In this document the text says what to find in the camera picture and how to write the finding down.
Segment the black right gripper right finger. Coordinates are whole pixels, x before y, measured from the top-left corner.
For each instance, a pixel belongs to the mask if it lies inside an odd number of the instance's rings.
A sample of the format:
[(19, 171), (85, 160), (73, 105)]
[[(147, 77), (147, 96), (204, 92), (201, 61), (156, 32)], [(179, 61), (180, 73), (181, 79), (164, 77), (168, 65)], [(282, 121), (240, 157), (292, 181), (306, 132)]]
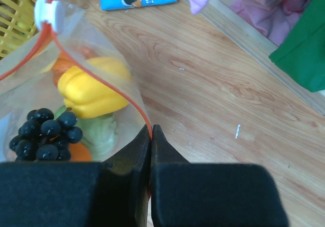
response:
[(271, 174), (240, 163), (190, 163), (153, 127), (151, 217), (155, 226), (288, 226)]

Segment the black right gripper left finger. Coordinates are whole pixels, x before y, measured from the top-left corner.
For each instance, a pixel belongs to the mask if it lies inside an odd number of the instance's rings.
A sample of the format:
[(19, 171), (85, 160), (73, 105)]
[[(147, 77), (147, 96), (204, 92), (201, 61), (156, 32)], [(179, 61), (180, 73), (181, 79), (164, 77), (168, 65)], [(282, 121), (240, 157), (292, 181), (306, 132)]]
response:
[(1, 164), (1, 226), (146, 226), (150, 137), (104, 162)]

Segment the orange fruit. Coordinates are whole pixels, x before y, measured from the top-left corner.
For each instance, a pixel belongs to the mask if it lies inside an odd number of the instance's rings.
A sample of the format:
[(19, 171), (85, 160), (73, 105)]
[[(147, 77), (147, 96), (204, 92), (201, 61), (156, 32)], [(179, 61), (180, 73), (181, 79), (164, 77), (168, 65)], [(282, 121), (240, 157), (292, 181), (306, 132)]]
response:
[(88, 148), (81, 142), (76, 144), (70, 144), (69, 151), (71, 153), (70, 161), (92, 161), (92, 157)]
[[(85, 59), (99, 56), (95, 51), (86, 46), (77, 47), (76, 50), (80, 52)], [(65, 54), (61, 52), (54, 65), (52, 66), (53, 83), (55, 86), (57, 86), (58, 80), (62, 74), (64, 74), (72, 66), (74, 66), (74, 64), (67, 58)]]

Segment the green cabbage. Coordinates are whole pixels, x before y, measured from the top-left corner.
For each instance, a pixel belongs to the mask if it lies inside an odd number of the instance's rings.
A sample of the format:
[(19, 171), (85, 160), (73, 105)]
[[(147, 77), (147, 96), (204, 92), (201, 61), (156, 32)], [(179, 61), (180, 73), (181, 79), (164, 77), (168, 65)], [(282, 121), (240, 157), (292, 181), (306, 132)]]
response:
[[(106, 114), (91, 119), (78, 119), (76, 126), (83, 133), (81, 143), (84, 144), (92, 157), (92, 161), (104, 161), (117, 143), (117, 122), (114, 115)], [(57, 146), (59, 152), (66, 153), (69, 146)]]

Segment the black grape bunch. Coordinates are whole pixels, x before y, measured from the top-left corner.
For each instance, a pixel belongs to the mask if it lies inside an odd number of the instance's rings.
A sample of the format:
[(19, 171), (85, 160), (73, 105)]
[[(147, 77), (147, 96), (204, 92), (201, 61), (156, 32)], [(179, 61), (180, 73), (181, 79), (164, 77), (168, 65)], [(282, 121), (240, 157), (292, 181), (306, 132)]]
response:
[(77, 115), (66, 106), (56, 113), (48, 108), (29, 111), (18, 134), (9, 142), (15, 161), (69, 161), (72, 157), (70, 145), (83, 138), (77, 122)]

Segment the yellow bell pepper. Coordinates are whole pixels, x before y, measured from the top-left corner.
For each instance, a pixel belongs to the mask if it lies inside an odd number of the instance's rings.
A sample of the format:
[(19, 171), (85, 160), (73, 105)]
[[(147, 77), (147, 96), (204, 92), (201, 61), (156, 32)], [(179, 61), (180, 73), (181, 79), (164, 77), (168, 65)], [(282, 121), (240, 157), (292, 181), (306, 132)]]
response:
[[(116, 57), (94, 57), (87, 60), (114, 78), (132, 81), (125, 64)], [(118, 92), (102, 84), (77, 66), (69, 68), (59, 78), (57, 88), (78, 118), (89, 119), (113, 113), (128, 106), (128, 101)]]

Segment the clear zip bag orange zipper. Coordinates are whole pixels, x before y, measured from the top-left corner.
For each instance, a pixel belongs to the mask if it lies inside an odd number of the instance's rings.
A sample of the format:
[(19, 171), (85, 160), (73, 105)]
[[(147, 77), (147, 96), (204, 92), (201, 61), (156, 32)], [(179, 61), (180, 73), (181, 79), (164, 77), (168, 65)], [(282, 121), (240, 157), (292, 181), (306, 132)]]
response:
[(2, 0), (1, 161), (105, 161), (152, 126), (126, 59), (63, 0)]

